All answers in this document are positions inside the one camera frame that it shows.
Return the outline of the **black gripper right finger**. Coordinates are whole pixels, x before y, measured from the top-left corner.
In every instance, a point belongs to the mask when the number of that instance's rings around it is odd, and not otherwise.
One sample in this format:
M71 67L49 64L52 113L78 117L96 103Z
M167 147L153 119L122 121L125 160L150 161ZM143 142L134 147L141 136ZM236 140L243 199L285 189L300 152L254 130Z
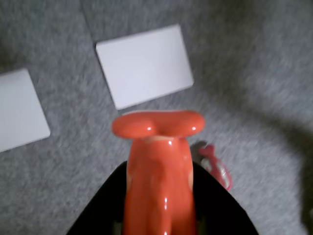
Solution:
M256 235L247 212L202 166L193 164L199 235Z

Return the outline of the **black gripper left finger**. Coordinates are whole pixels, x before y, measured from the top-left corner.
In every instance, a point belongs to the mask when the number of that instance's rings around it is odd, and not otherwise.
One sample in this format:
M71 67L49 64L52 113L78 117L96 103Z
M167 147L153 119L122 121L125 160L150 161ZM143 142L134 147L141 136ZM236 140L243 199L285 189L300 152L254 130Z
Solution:
M68 235L121 235L127 162L121 163L73 223Z

